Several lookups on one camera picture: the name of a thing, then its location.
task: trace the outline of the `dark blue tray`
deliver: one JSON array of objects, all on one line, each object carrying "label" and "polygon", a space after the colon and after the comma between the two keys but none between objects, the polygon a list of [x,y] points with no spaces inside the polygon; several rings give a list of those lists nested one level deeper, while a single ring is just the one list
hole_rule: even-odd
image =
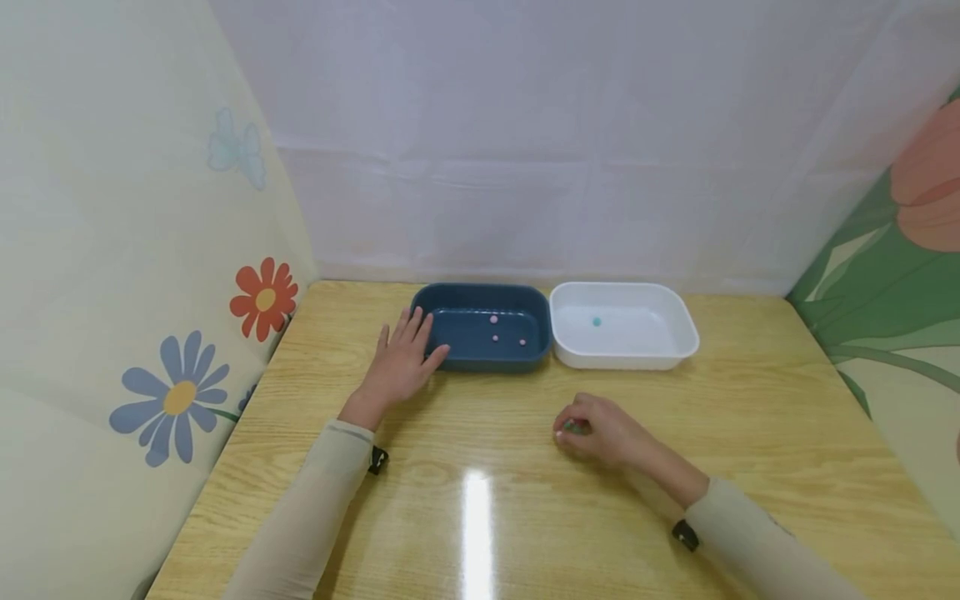
[{"label": "dark blue tray", "polygon": [[414,296],[412,308],[417,306],[433,313],[427,353],[450,345],[445,371],[529,372],[553,344],[550,304],[527,285],[434,283]]}]

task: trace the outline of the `fabric wall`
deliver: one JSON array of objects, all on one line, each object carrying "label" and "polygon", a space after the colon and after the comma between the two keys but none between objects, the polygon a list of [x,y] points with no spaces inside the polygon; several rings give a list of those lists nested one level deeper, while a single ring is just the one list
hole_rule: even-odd
[{"label": "fabric wall", "polygon": [[330,277],[784,295],[960,79],[955,0],[211,4]]},{"label": "fabric wall", "polygon": [[790,299],[960,540],[960,89]]},{"label": "fabric wall", "polygon": [[128,600],[316,276],[206,3],[5,6],[0,273],[2,595]]}]

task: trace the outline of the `red flower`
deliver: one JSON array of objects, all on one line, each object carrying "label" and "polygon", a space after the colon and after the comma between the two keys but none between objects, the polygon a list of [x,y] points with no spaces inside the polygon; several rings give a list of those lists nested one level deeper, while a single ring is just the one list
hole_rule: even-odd
[{"label": "red flower", "polygon": [[960,100],[938,110],[894,161],[890,194],[908,240],[960,252]]},{"label": "red flower", "polygon": [[237,271],[237,285],[246,296],[234,296],[230,301],[230,312],[235,317],[247,317],[241,330],[248,338],[256,323],[256,339],[266,342],[270,328],[280,331],[286,321],[285,315],[297,308],[294,296],[298,287],[290,275],[290,265],[280,263],[274,275],[274,260],[270,256],[260,263],[260,276],[253,267]]}]

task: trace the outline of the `white backdrop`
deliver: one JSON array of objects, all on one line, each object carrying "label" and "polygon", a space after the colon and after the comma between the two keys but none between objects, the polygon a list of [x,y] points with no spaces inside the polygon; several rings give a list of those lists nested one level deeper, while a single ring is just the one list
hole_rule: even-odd
[{"label": "white backdrop", "polygon": [[212,0],[325,277],[784,294],[960,78],[955,0]]}]

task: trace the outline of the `butterfly drawing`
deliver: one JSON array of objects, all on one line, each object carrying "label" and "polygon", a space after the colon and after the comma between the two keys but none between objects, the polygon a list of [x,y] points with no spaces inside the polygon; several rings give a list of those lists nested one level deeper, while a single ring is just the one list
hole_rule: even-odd
[{"label": "butterfly drawing", "polygon": [[229,108],[217,110],[217,131],[210,134],[208,167],[214,171],[240,169],[258,190],[267,186],[267,168],[260,155],[260,134],[250,123],[243,139],[233,132],[233,113]]}]

